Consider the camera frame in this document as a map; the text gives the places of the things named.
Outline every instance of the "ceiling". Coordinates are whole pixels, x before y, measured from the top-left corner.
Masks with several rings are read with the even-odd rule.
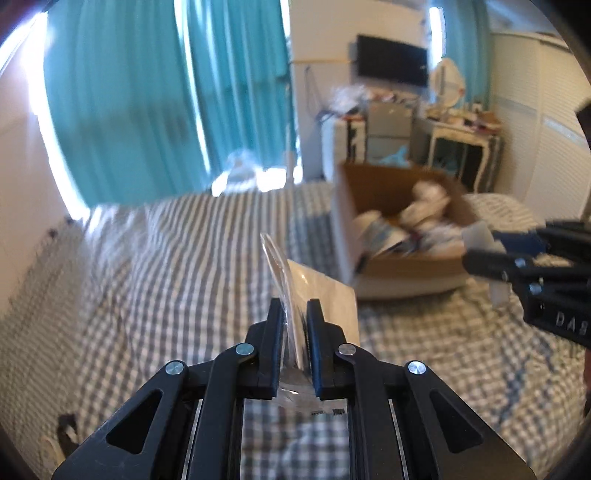
[[[510,30],[545,32],[557,35],[556,29],[530,0],[486,0],[493,20]]]

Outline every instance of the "louvered closet door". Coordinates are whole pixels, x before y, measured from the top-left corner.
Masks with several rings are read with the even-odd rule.
[[[540,42],[514,35],[493,38],[492,107],[505,139],[495,191],[523,201],[535,167]]]
[[[525,204],[546,219],[579,217],[591,188],[591,153],[574,112],[591,87],[570,52],[541,48],[543,118]]]

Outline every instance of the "item inside box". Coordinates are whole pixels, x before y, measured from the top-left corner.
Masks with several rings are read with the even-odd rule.
[[[445,217],[450,198],[441,185],[420,180],[413,186],[414,201],[396,216],[377,210],[358,215],[355,228],[366,253],[457,257],[465,252],[462,227]]]

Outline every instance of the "bed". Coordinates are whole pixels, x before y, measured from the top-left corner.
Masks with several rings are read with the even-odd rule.
[[[171,359],[195,364],[240,342],[276,293],[259,233],[293,260],[336,275],[331,186],[189,195],[100,207],[65,222],[0,319],[0,425],[42,480],[54,466],[40,437],[76,416],[90,435]],[[516,200],[467,197],[492,228],[537,223]],[[399,365],[427,363],[541,475],[583,420],[582,348],[491,308],[488,287],[359,304],[361,346]],[[247,401],[244,479],[348,478],[343,415],[311,416]]]

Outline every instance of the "curtain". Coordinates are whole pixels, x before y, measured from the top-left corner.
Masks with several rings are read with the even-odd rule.
[[[212,170],[243,148],[284,166],[296,135],[280,0],[190,0],[189,38]]]
[[[199,141],[172,0],[60,0],[44,76],[65,163],[89,207],[199,192]]]
[[[467,102],[488,107],[491,89],[491,29],[484,0],[433,0],[443,9],[445,57],[452,59],[466,80]]]

